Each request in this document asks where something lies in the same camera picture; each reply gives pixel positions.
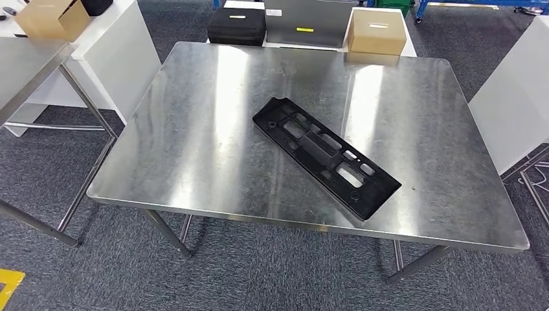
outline metal table edge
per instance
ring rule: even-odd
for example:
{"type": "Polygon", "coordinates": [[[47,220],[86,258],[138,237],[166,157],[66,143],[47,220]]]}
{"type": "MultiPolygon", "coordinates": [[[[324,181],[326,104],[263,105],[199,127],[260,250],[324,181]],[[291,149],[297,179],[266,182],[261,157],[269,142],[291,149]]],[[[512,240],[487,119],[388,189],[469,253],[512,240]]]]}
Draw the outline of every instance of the metal table edge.
{"type": "Polygon", "coordinates": [[[509,246],[494,246],[494,245],[479,244],[475,242],[460,242],[455,240],[443,240],[443,239],[429,238],[424,236],[395,235],[393,233],[386,233],[382,231],[356,230],[356,229],[348,229],[344,227],[337,227],[333,225],[318,225],[318,224],[311,224],[311,223],[305,223],[305,222],[296,222],[293,220],[283,221],[283,220],[276,220],[272,218],[246,216],[246,215],[239,215],[239,214],[230,214],[230,213],[221,213],[221,212],[212,213],[208,211],[200,211],[197,209],[186,210],[186,209],[170,207],[166,205],[140,203],[140,202],[132,202],[132,201],[126,201],[126,200],[117,200],[117,199],[107,199],[107,198],[101,198],[99,196],[95,196],[93,194],[87,194],[87,195],[92,200],[98,203],[107,204],[107,205],[118,205],[118,206],[133,207],[138,209],[152,209],[154,211],[163,211],[163,212],[177,213],[177,214],[186,214],[185,212],[188,211],[189,213],[192,213],[193,215],[196,215],[196,216],[222,218],[222,219],[228,219],[228,220],[253,222],[253,223],[259,223],[259,224],[287,225],[288,227],[294,227],[299,229],[342,233],[342,234],[349,234],[349,235],[359,235],[359,236],[367,236],[370,238],[383,238],[387,240],[398,239],[400,241],[405,241],[405,242],[452,246],[452,247],[461,248],[461,249],[475,249],[479,251],[493,251],[495,253],[516,254],[530,248],[529,240],[527,240],[528,241],[527,245],[519,248],[513,248],[509,246]]]}

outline metal panel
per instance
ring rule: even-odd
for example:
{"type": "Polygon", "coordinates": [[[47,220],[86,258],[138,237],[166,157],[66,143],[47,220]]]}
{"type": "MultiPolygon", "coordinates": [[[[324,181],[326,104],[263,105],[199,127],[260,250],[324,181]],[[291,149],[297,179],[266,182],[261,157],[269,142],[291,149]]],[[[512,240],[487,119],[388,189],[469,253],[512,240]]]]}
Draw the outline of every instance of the metal panel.
{"type": "Polygon", "coordinates": [[[88,195],[378,238],[528,249],[448,61],[345,57],[178,43],[88,195]],[[402,187],[360,221],[254,127],[252,116],[271,97],[299,102],[402,187]]]}

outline black plastic bracket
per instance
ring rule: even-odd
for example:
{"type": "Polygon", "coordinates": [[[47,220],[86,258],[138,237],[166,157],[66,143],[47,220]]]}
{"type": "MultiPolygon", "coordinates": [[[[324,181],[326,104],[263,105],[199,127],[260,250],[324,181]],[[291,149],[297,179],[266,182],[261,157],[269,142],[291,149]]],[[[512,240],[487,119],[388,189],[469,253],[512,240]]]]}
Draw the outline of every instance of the black plastic bracket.
{"type": "Polygon", "coordinates": [[[271,98],[254,123],[363,220],[401,183],[288,98],[271,98]]]}

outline yellow floor marking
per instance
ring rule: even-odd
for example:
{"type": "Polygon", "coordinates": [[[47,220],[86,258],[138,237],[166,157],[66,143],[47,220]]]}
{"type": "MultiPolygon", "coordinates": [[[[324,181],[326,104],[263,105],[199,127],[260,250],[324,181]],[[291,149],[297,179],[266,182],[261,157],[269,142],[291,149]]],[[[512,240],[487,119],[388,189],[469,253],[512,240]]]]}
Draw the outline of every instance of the yellow floor marking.
{"type": "Polygon", "coordinates": [[[24,277],[23,272],[0,269],[0,283],[4,284],[4,288],[0,292],[0,310],[4,310],[8,300],[24,277]]]}
{"type": "Polygon", "coordinates": [[[464,3],[439,3],[439,2],[429,2],[429,5],[434,6],[460,6],[468,8],[491,8],[492,10],[499,10],[497,5],[467,5],[464,3]]]}

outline yellow label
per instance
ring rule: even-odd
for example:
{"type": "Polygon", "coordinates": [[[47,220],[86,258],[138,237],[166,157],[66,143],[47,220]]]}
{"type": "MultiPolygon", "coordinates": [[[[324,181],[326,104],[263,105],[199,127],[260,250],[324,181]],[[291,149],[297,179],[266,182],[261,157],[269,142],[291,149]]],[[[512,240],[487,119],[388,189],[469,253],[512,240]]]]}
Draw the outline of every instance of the yellow label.
{"type": "Polygon", "coordinates": [[[303,31],[303,32],[314,32],[315,30],[312,29],[312,28],[301,28],[301,27],[297,27],[295,30],[297,31],[303,31]]]}
{"type": "Polygon", "coordinates": [[[0,269],[0,283],[4,284],[4,288],[0,291],[0,310],[4,310],[14,290],[24,277],[23,272],[0,269]]]}

